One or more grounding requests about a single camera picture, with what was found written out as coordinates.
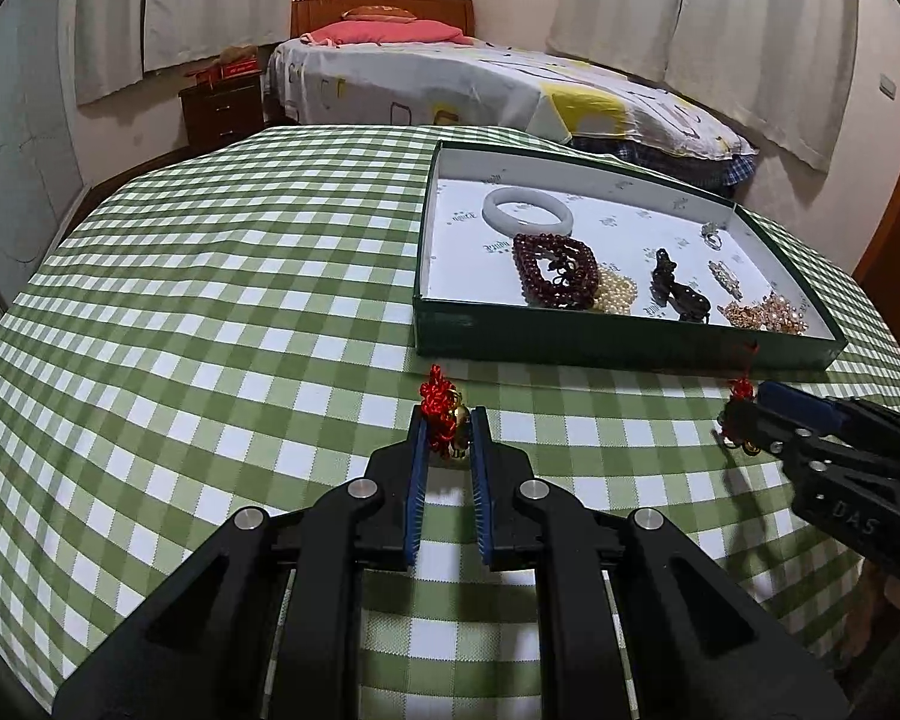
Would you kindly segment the person's hand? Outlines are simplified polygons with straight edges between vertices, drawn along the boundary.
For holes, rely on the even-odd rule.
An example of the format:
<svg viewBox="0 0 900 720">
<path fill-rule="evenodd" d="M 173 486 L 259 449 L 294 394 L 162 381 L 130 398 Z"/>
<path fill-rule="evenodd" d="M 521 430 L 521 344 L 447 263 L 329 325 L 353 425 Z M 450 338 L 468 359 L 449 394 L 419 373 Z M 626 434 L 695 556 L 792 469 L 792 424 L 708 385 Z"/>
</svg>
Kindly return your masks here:
<svg viewBox="0 0 900 720">
<path fill-rule="evenodd" d="M 900 578 L 865 559 L 845 618 L 842 663 L 881 655 L 899 631 Z"/>
</svg>

